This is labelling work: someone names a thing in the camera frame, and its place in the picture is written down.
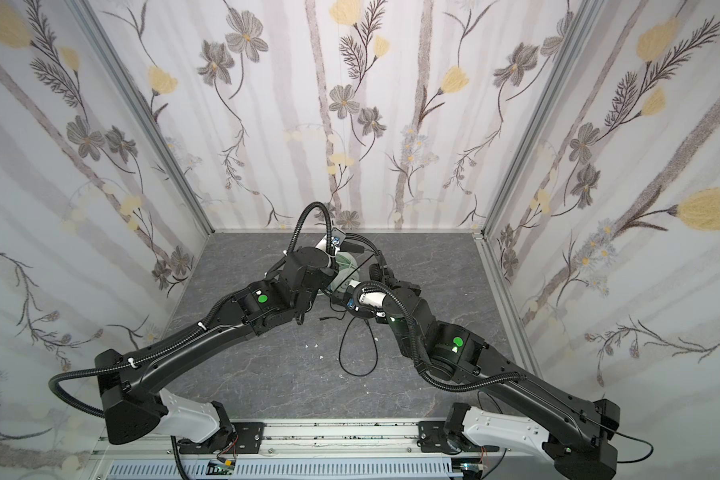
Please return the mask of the black and blue headphones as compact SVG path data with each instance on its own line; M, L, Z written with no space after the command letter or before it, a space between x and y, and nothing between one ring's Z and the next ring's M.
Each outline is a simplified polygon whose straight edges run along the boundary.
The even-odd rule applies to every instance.
M373 261L373 264L368 266L370 279L385 284L392 282L394 274L391 266L381 249L368 237L357 233L348 233L339 252L353 255L358 262L360 271L366 264Z

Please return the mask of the mint green over-ear headphones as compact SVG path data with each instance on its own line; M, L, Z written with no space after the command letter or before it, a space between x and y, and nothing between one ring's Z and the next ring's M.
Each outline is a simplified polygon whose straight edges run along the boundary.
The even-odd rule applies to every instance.
M353 281L360 279L359 265L353 255L344 252L337 253L335 261L338 273L328 289L331 293L343 293Z

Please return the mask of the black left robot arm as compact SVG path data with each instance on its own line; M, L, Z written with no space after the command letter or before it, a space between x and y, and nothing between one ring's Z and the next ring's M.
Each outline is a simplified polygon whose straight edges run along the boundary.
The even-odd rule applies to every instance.
M194 326L141 349L109 349L96 357L96 367L105 371L98 386L110 444L161 434L211 451L232 441L234 427L221 403L198 403L166 387L231 346L303 320L338 274L335 256L318 247L301 247L276 268L225 296Z

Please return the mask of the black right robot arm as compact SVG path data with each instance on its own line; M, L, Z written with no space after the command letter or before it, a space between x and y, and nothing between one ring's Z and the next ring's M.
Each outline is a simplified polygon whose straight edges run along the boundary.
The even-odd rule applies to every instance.
M411 289L363 281L354 286L349 304L383 313L401 354L428 384L454 393L483 391L544 428L541 450L564 477L615 477L618 451L610 442L620 409L614 403L584 400L552 386L466 327L437 320Z

